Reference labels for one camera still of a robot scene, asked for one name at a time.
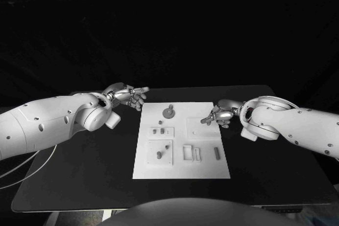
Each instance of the black curtain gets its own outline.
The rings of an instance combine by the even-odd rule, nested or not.
[[[267,84],[302,106],[338,70],[338,3],[2,0],[0,106],[116,82]]]

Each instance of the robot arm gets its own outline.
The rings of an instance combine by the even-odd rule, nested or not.
[[[78,93],[32,101],[0,114],[0,160],[47,149],[70,140],[77,132],[114,129],[117,103],[140,111],[149,88],[113,84],[103,93]]]
[[[259,137],[277,140],[282,134],[295,145],[339,158],[339,115],[299,108],[273,96],[244,103],[221,100],[215,108],[202,123],[217,120],[220,124],[230,124],[228,120],[237,115],[244,126],[241,136],[251,141]]]

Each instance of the robotic hand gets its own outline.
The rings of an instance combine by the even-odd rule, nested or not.
[[[279,97],[262,96],[247,102],[220,100],[202,124],[217,121],[228,128],[234,115],[244,126],[241,136],[251,141],[259,137],[277,140],[282,134],[293,144],[339,158],[338,114],[299,108]]]
[[[0,160],[47,149],[104,124],[114,129],[122,118],[112,109],[125,104],[140,111],[148,91],[116,83],[103,93],[41,99],[0,114]]]

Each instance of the white platform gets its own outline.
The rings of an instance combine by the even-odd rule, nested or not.
[[[172,119],[166,119],[163,117],[163,110],[171,104],[174,105],[175,117]],[[211,126],[201,124],[201,119],[208,116],[213,108],[213,102],[145,103],[138,138],[133,179],[231,178],[221,141],[220,126],[215,122],[213,122]],[[155,128],[159,128],[156,136],[153,136]],[[165,128],[166,131],[163,136],[159,134],[161,128]],[[169,144],[172,146],[166,150],[163,146],[165,143],[171,141],[172,143]],[[163,160],[158,159],[158,144],[159,150],[162,150],[163,153]],[[197,161],[195,158],[194,161],[184,160],[184,145],[191,145],[192,150],[200,148],[201,161]],[[214,147],[218,147],[220,150],[220,160],[215,158]]]

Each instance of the black table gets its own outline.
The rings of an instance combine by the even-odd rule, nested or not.
[[[263,95],[275,96],[269,86],[153,89],[146,101],[217,103],[221,98],[247,101]],[[47,166],[22,183],[13,211],[127,209],[178,197],[254,206],[328,204],[339,199],[312,151],[282,136],[276,141],[243,138],[239,117],[230,129],[221,129],[231,179],[133,180],[140,112],[125,105],[114,111],[122,116],[114,130],[104,125],[94,132],[77,133],[58,145]],[[39,153],[29,173],[45,163],[52,150]]]

